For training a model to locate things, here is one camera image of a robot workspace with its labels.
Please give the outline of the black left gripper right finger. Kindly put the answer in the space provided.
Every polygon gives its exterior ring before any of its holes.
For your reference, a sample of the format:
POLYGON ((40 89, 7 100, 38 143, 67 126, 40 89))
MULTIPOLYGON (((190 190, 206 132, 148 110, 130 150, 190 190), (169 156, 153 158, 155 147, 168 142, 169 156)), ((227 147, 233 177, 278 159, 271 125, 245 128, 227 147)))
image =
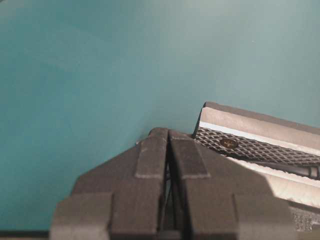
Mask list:
POLYGON ((292 240, 288 204, 260 174, 169 131, 177 181, 192 240, 292 240))

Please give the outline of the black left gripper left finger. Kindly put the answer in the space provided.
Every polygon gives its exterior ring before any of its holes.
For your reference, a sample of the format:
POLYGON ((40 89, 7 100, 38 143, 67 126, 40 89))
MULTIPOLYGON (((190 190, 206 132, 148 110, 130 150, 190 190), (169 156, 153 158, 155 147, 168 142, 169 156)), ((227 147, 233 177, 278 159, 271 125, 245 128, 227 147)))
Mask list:
POLYGON ((79 176, 55 209, 52 240, 154 240, 164 202, 168 130, 79 176))

